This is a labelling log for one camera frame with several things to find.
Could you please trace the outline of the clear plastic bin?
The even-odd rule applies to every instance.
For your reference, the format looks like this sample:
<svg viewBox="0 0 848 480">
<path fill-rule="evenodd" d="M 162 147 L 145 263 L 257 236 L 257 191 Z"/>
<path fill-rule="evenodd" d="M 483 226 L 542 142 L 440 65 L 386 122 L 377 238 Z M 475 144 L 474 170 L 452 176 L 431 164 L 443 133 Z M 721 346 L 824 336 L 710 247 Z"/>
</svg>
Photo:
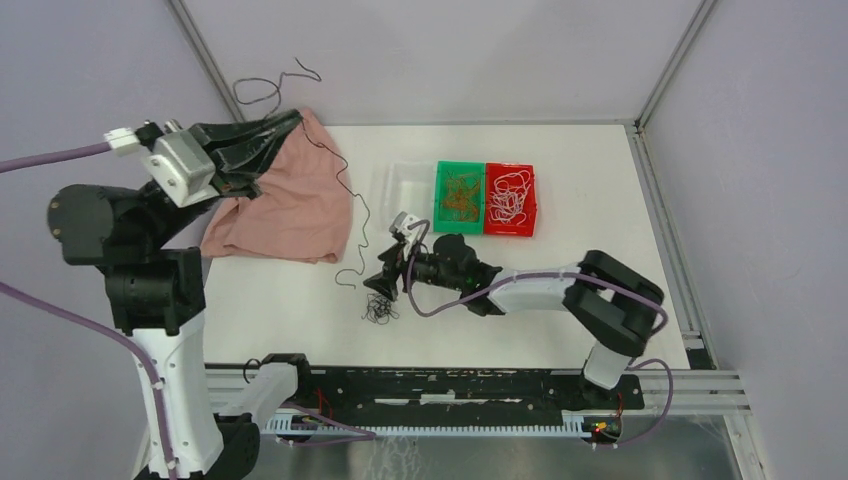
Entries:
<svg viewBox="0 0 848 480">
<path fill-rule="evenodd" d="M 437 164 L 394 162 L 388 167 L 380 216 L 385 228 L 401 212 L 433 219 Z"/>
</svg>

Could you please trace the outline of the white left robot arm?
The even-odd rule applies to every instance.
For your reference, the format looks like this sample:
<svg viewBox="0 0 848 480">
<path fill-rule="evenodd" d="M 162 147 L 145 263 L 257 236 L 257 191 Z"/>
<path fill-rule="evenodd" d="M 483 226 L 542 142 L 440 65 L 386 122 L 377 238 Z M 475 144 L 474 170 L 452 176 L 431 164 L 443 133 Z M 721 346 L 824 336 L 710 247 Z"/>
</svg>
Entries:
<svg viewBox="0 0 848 480">
<path fill-rule="evenodd" d="M 315 391 L 302 354 L 272 354 L 227 406 L 211 405 L 203 353 L 206 298 L 200 251 L 170 240 L 222 197 L 253 199 L 286 137 L 295 110 L 261 120 L 108 132 L 118 155 L 140 153 L 150 180 L 137 189 L 70 185 L 52 199 L 52 235 L 70 265 L 103 276 L 109 333 L 139 364 L 152 452 L 143 479 L 242 479 L 255 467 L 260 430 L 284 402 Z"/>
</svg>

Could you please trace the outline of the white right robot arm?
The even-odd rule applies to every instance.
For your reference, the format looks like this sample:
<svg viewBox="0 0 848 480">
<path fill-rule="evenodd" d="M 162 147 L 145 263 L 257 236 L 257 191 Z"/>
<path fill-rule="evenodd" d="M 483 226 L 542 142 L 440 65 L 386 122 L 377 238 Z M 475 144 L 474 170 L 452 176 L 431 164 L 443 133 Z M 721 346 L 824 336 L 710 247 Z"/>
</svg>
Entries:
<svg viewBox="0 0 848 480">
<path fill-rule="evenodd" d="M 378 259 L 381 270 L 363 285 L 390 302 L 424 284 L 457 292 L 450 305 L 478 316 L 571 314 L 595 339 L 577 382 L 580 400 L 591 408 L 617 396 L 627 367 L 668 321 L 664 291 L 601 250 L 564 267 L 513 270 L 480 260 L 463 235 L 446 234 L 430 249 L 398 238 Z"/>
</svg>

